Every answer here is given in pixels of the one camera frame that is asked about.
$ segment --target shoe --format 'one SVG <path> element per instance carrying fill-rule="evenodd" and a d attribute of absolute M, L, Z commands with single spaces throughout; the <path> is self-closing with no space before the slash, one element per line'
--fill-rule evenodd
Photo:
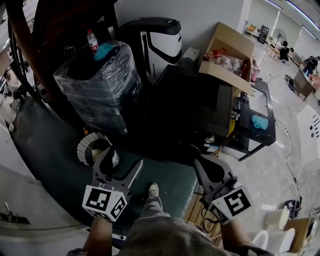
<path fill-rule="evenodd" d="M 157 183 L 152 183 L 149 187 L 149 197 L 151 196 L 159 196 L 159 186 Z"/>

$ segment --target fan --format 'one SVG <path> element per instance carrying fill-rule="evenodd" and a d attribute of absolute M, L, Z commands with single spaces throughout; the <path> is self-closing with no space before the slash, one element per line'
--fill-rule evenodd
<path fill-rule="evenodd" d="M 277 46 L 278 41 L 282 43 L 287 39 L 286 33 L 280 28 L 276 28 L 274 30 L 273 36 L 276 39 L 275 46 Z"/>

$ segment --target plastic bag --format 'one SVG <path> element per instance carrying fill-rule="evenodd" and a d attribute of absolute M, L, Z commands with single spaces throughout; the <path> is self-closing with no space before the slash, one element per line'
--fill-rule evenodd
<path fill-rule="evenodd" d="M 125 116 L 130 116 L 142 85 L 129 45 L 108 43 L 113 48 L 104 59 L 93 60 L 86 44 L 53 77 L 86 124 L 123 134 L 128 132 Z"/>
<path fill-rule="evenodd" d="M 242 68 L 244 64 L 243 60 L 228 55 L 223 55 L 222 57 L 218 58 L 216 64 L 224 67 L 226 70 L 231 71 L 239 77 L 242 76 Z"/>

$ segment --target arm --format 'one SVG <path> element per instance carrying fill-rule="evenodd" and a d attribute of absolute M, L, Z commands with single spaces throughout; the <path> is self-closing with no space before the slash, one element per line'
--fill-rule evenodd
<path fill-rule="evenodd" d="M 239 245 L 251 245 L 251 239 L 248 234 L 242 229 L 237 220 L 232 220 L 226 225 L 221 225 L 221 236 L 223 247 L 227 251 L 237 253 Z"/>
<path fill-rule="evenodd" d="M 83 250 L 87 252 L 87 256 L 111 256 L 112 223 L 102 218 L 94 218 Z"/>

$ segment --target plastic bottle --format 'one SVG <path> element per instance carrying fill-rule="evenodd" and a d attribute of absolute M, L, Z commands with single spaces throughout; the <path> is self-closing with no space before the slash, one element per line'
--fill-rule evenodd
<path fill-rule="evenodd" d="M 92 53 L 96 54 L 97 50 L 99 48 L 99 45 L 98 45 L 98 41 L 97 41 L 95 34 L 92 33 L 92 31 L 91 31 L 91 28 L 88 29 L 87 39 L 88 39 L 89 45 L 91 47 Z"/>

